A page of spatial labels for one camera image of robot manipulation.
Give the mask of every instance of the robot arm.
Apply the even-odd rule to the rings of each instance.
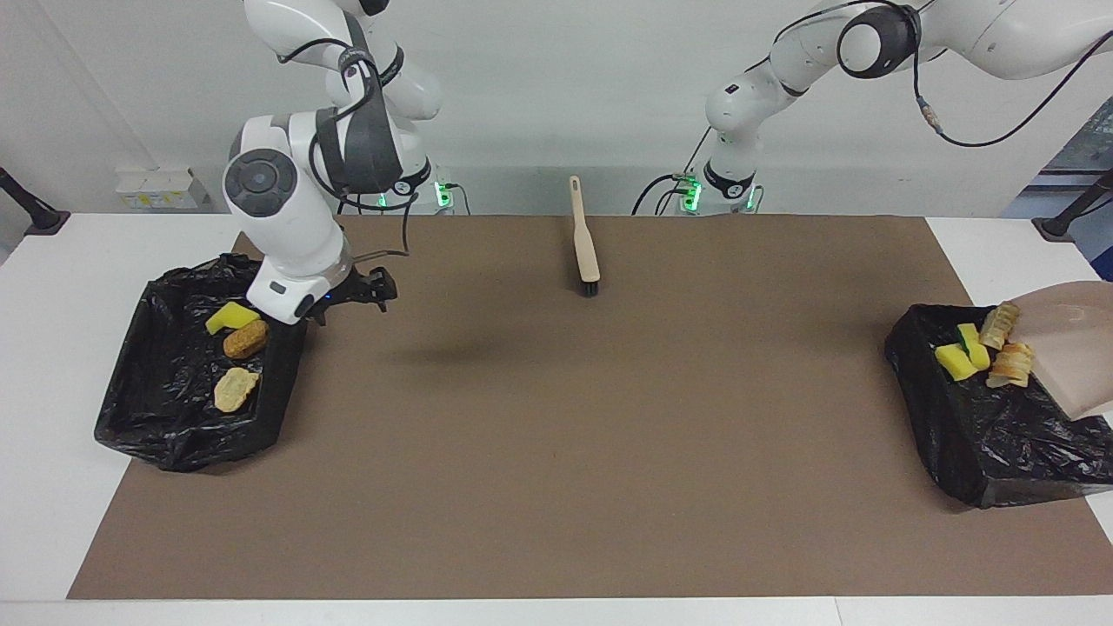
[[[431,72],[406,61],[403,49],[377,23],[390,0],[246,0],[248,21],[255,33],[278,56],[336,70],[348,47],[366,50],[376,63],[382,98],[390,113],[392,138],[401,172],[380,176],[382,189],[364,186],[355,194],[384,194],[385,204],[406,204],[421,192],[417,204],[436,207],[431,178],[435,166],[425,153],[414,121],[430,120],[441,110],[440,81]],[[336,71],[325,78],[325,89],[337,107],[352,102],[352,90]],[[387,146],[387,141],[372,141]],[[366,164],[353,163],[356,172]]]
[[[715,91],[707,117],[718,141],[698,173],[701,213],[739,209],[757,174],[761,124],[836,67],[855,78],[880,78],[910,68],[917,57],[927,62],[953,50],[993,76],[1024,79],[1113,49],[1113,7],[1104,0],[915,4],[825,0],[782,30],[765,60]],[[927,102],[920,106],[944,135]]]
[[[396,295],[393,281],[382,268],[368,276],[355,272],[331,208],[334,198],[348,194],[390,190],[403,174],[363,28],[327,0],[245,0],[244,6],[252,28],[279,60],[337,71],[347,94],[341,107],[248,120],[233,145],[224,195],[265,255],[247,297],[287,324],[319,316],[341,301],[383,304]]]

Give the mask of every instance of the black plastic tray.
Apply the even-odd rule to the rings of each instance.
[[[209,335],[205,321],[244,297],[259,263],[225,254],[148,283],[136,306],[93,431],[112,450],[162,470],[188,472],[236,461],[269,448],[282,430],[306,323],[264,317],[267,348],[247,361],[224,355],[229,331]],[[259,387],[234,414],[213,404],[213,388],[230,368],[262,374]]]

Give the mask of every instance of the wooden brush handle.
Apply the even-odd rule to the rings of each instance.
[[[588,219],[583,214],[583,185],[580,184],[580,177],[569,178],[568,186],[572,192],[572,217],[575,218],[575,225],[577,227],[587,226]]]

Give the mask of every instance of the black stand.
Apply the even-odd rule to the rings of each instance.
[[[42,202],[17,183],[2,167],[0,167],[0,189],[8,192],[16,204],[23,207],[23,211],[31,216],[31,226],[24,232],[27,235],[53,235],[69,219],[68,211],[57,211]]]
[[[1113,169],[1105,173],[1104,176],[1097,179],[1096,183],[1086,193],[1082,194],[1082,197],[1071,203],[1071,206],[1063,209],[1063,213],[1055,217],[1036,217],[1032,221],[1036,226],[1036,231],[1043,236],[1045,241],[1052,243],[1074,243],[1074,237],[1072,237],[1067,231],[1071,229],[1071,224],[1087,215],[1087,211],[1097,200],[1102,198],[1105,194],[1113,189]]]

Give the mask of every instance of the black trash bag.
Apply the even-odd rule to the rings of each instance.
[[[209,335],[205,321],[245,295],[259,263],[225,254],[193,270],[171,270],[147,284],[105,394],[96,440],[167,471],[236,461],[277,441],[305,340],[306,323],[264,316],[266,349],[246,361],[224,355],[229,331]],[[262,374],[234,414],[213,404],[213,388],[232,368]]]
[[[1027,389],[989,389],[986,372],[954,382],[935,360],[936,348],[959,342],[958,324],[982,327],[991,311],[913,306],[885,342],[932,479],[983,509],[1113,489],[1113,431],[1103,418],[1071,422],[1035,376]]]

